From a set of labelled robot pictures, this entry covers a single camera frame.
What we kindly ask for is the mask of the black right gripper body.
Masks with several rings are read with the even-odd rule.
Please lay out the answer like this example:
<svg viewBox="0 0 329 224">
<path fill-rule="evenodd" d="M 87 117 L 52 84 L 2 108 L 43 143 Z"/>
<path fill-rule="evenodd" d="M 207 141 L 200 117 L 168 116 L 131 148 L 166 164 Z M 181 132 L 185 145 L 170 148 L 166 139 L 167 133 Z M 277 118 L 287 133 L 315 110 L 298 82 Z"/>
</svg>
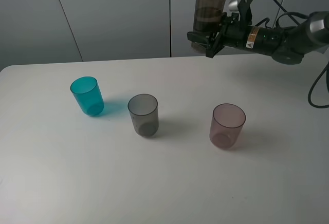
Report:
<svg viewBox="0 0 329 224">
<path fill-rule="evenodd" d="M 241 27 L 237 13 L 224 16 L 220 29 L 223 46 L 258 54 L 273 54 L 283 40 L 283 32 L 277 29 Z"/>
</svg>

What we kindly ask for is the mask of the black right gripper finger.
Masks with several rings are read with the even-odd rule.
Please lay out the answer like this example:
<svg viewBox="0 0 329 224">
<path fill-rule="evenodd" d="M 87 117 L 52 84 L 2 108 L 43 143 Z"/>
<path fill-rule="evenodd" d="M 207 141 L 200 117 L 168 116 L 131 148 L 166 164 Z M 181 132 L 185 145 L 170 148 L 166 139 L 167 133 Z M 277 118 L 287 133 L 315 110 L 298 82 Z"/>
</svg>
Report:
<svg viewBox="0 0 329 224">
<path fill-rule="evenodd" d="M 223 30 L 219 30 L 216 33 L 211 32 L 207 37 L 207 48 L 205 56 L 213 58 L 224 48 L 224 36 Z"/>
<path fill-rule="evenodd" d="M 187 33 L 187 39 L 192 43 L 211 45 L 213 43 L 213 33 L 190 31 Z"/>
</svg>

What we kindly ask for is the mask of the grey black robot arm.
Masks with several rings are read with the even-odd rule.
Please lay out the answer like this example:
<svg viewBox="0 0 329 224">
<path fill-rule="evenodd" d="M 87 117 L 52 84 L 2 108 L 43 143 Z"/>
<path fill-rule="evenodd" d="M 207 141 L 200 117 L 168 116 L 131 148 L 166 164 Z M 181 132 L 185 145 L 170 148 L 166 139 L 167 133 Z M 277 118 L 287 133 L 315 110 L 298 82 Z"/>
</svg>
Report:
<svg viewBox="0 0 329 224">
<path fill-rule="evenodd" d="M 223 48 L 231 47 L 272 57 L 286 65 L 300 64 L 304 56 L 328 45 L 328 12 L 314 12 L 298 26 L 274 28 L 242 26 L 239 15 L 223 15 L 214 30 L 188 32 L 187 39 L 205 49 L 213 58 Z"/>
</svg>

